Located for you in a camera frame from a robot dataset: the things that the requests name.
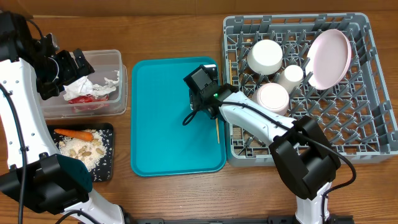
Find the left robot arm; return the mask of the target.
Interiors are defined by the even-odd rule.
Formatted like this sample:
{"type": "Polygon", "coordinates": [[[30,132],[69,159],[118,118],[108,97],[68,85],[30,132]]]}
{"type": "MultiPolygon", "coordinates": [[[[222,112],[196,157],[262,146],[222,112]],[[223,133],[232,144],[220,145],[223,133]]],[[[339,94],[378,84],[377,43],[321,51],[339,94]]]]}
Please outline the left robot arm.
{"type": "Polygon", "coordinates": [[[41,100],[93,73],[83,52],[60,50],[53,35],[32,37],[33,22],[10,11],[1,13],[1,122],[7,140],[9,170],[1,192],[19,209],[49,212],[82,223],[132,223],[121,206],[94,188],[82,161],[60,154],[47,128],[41,100]]]}

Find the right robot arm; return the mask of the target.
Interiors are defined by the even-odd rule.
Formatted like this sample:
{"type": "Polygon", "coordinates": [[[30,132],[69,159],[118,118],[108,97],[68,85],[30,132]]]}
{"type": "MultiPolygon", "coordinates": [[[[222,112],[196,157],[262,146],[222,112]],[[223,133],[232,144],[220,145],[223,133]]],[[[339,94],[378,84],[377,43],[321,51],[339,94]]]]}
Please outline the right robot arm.
{"type": "Polygon", "coordinates": [[[183,80],[189,88],[192,112],[239,126],[267,145],[280,178],[296,196],[295,223],[329,223],[326,195],[341,162],[317,122],[271,112],[237,87],[216,81],[214,65],[200,65],[183,80]]]}

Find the white napkin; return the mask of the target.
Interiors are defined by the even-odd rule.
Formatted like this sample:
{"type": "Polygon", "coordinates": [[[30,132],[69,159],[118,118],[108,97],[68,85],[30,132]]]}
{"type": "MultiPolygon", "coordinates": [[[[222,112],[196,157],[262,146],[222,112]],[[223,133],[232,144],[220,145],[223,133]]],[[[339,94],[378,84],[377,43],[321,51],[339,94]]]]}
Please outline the white napkin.
{"type": "Polygon", "coordinates": [[[86,76],[79,78],[69,85],[64,85],[63,87],[65,90],[63,98],[65,101],[78,98],[79,96],[86,96],[93,92],[93,84],[86,76]]]}

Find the peanut shells and rice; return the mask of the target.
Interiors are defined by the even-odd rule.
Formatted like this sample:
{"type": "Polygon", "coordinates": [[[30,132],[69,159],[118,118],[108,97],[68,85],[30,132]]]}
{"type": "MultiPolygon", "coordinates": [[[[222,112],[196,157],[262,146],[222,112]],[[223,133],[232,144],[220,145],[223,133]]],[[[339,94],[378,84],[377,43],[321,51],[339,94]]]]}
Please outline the peanut shells and rice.
{"type": "Polygon", "coordinates": [[[84,163],[93,182],[105,182],[113,175],[113,132],[110,129],[84,129],[94,136],[92,141],[70,138],[52,131],[60,154],[84,163]]]}

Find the aluminium foil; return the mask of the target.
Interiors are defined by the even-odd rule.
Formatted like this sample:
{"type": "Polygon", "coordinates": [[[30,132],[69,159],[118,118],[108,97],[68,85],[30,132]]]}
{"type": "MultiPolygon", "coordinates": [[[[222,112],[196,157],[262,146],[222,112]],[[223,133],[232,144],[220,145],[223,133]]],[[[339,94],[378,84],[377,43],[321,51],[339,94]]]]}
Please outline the aluminium foil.
{"type": "Polygon", "coordinates": [[[92,95],[95,97],[105,96],[114,91],[116,91],[117,87],[120,84],[120,71],[114,70],[111,73],[111,77],[104,77],[103,84],[94,84],[92,89],[92,95]]]}

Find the wooden chopstick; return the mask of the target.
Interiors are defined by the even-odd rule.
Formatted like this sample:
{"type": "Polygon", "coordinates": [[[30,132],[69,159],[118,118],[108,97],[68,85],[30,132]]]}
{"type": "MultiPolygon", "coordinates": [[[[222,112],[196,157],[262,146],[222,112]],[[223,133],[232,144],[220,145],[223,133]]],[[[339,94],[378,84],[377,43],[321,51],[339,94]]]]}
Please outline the wooden chopstick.
{"type": "Polygon", "coordinates": [[[229,60],[229,83],[233,85],[232,63],[229,60]]]}
{"type": "Polygon", "coordinates": [[[220,129],[219,129],[218,118],[215,119],[215,123],[216,123],[217,141],[218,141],[218,144],[220,144],[220,129]]]}

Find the white cup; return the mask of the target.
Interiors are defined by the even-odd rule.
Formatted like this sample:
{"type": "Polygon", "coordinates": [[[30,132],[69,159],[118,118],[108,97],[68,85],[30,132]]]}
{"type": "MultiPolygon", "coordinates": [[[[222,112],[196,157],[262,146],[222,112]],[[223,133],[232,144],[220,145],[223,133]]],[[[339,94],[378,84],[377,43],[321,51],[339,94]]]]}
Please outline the white cup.
{"type": "Polygon", "coordinates": [[[277,83],[285,88],[288,94],[299,87],[303,80],[303,70],[298,65],[289,65],[280,74],[277,83]]]}

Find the red snack wrapper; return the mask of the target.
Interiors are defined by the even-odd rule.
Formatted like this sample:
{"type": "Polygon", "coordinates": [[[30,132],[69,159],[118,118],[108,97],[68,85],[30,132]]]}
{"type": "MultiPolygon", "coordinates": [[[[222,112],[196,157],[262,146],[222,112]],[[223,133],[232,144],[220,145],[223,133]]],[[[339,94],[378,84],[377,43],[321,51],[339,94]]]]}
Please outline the red snack wrapper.
{"type": "Polygon", "coordinates": [[[103,96],[93,96],[93,95],[86,95],[86,96],[79,96],[72,100],[68,101],[68,104],[83,104],[83,106],[74,106],[74,112],[80,111],[88,111],[88,110],[97,110],[104,106],[107,106],[107,103],[100,103],[100,101],[108,101],[109,95],[103,96]]]}

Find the large pink plate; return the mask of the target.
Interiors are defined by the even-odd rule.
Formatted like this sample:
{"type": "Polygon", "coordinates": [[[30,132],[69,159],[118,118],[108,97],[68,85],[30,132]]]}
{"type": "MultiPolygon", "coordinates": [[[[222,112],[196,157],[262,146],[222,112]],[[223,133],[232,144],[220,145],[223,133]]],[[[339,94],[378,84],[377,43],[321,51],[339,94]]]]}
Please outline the large pink plate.
{"type": "Polygon", "coordinates": [[[322,32],[311,44],[305,73],[312,74],[308,83],[317,90],[326,90],[338,84],[351,63],[351,45],[337,29],[322,32]]]}

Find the orange carrot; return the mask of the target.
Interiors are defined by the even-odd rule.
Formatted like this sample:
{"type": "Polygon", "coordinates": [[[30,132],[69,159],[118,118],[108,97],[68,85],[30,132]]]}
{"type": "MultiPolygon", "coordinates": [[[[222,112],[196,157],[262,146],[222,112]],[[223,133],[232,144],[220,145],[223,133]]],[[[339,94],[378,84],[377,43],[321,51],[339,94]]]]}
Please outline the orange carrot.
{"type": "Polygon", "coordinates": [[[76,130],[70,130],[70,129],[55,129],[55,133],[61,134],[70,138],[77,138],[82,141],[92,141],[94,140],[94,136],[86,131],[76,131],[76,130]]]}

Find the white bowl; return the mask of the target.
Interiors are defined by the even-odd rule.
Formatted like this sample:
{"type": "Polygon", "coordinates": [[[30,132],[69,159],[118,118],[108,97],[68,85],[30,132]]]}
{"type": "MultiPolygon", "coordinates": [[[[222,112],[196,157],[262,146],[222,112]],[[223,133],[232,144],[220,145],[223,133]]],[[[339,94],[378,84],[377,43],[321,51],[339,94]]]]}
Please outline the white bowl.
{"type": "Polygon", "coordinates": [[[282,66],[283,51],[273,40],[261,40],[249,51],[247,62],[249,68],[258,74],[271,75],[282,66]]]}

